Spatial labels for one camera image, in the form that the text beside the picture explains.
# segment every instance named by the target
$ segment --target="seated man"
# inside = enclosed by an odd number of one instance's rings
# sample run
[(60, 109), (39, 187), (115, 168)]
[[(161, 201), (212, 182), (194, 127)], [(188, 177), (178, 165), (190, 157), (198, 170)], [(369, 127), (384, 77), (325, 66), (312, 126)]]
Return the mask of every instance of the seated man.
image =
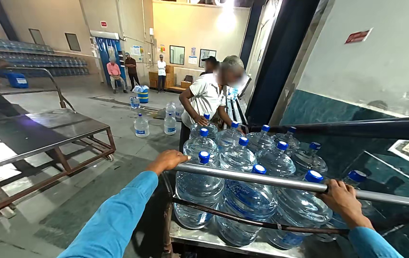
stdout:
[(110, 85), (112, 85), (112, 89), (114, 90), (114, 93), (117, 93), (116, 89), (116, 80), (119, 80), (121, 85), (123, 86), (123, 92), (128, 93), (128, 87), (125, 81), (122, 79), (121, 72), (120, 72), (120, 67), (118, 67), (118, 64), (116, 64), (116, 59), (115, 57), (111, 57), (109, 59), (109, 63), (107, 63), (107, 72), (109, 73), (110, 76)]

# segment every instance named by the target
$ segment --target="blue barrel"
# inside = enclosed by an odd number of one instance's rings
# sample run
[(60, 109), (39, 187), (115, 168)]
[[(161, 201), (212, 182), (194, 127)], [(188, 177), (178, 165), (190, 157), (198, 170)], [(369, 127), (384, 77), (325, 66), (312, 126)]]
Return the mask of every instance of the blue barrel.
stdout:
[(149, 89), (145, 89), (143, 92), (138, 93), (139, 103), (149, 102)]

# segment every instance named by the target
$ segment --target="hand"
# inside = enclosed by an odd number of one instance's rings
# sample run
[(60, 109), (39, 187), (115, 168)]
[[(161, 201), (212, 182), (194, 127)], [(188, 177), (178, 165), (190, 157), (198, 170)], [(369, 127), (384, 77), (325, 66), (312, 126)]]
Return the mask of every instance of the hand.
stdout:
[(167, 150), (160, 153), (156, 159), (151, 162), (146, 171), (154, 171), (155, 174), (160, 175), (165, 170), (175, 168), (179, 163), (190, 160), (192, 157), (183, 155), (176, 150)]
[(346, 185), (343, 181), (331, 179), (328, 183), (328, 192), (316, 194), (329, 208), (342, 216), (349, 229), (357, 226), (373, 229), (370, 220), (362, 214), (362, 205), (356, 199), (356, 189)]
[(201, 115), (196, 115), (196, 117), (193, 118), (195, 123), (198, 123), (199, 125), (202, 126), (207, 126), (208, 125), (208, 120), (204, 118), (204, 116)]

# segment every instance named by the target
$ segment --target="poster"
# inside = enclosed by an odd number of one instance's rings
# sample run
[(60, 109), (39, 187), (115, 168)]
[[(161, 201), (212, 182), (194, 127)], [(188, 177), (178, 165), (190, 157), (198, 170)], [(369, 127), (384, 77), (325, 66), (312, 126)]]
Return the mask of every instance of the poster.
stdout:
[(188, 56), (188, 63), (189, 63), (189, 64), (197, 64), (197, 63), (198, 63), (198, 57), (196, 57), (196, 56)]

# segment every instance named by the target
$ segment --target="metal bar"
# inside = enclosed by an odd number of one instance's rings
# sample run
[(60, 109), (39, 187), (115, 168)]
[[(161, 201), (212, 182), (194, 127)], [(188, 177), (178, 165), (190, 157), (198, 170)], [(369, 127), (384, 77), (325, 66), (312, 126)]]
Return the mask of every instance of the metal bar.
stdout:
[[(295, 126), (297, 128), (296, 133), (300, 134), (409, 140), (409, 118), (384, 118), (333, 123), (282, 125), (270, 127), (269, 132), (284, 133), (290, 126)], [(251, 132), (259, 132), (260, 130), (261, 126), (250, 128)]]
[[(195, 164), (190, 164), (190, 163), (179, 164), (173, 170), (184, 171), (184, 172), (189, 172), (189, 173), (198, 173), (198, 174), (203, 174), (203, 175), (208, 175), (208, 176), (214, 176), (214, 177), (232, 179), (232, 180), (238, 180), (238, 181), (245, 181), (245, 182), (251, 182), (251, 183), (258, 183), (262, 185), (280, 186), (284, 188), (311, 191), (311, 192), (317, 192), (317, 193), (327, 192), (327, 186), (322, 185), (322, 184), (291, 180), (291, 179), (283, 179), (283, 178), (254, 174), (254, 173), (237, 172), (233, 170), (225, 170), (225, 169), (195, 165)], [(409, 207), (409, 197), (404, 197), (404, 196), (357, 190), (356, 197), (362, 200), (368, 200), (368, 201), (373, 201), (373, 202), (387, 202), (387, 203), (399, 204), (399, 205)]]

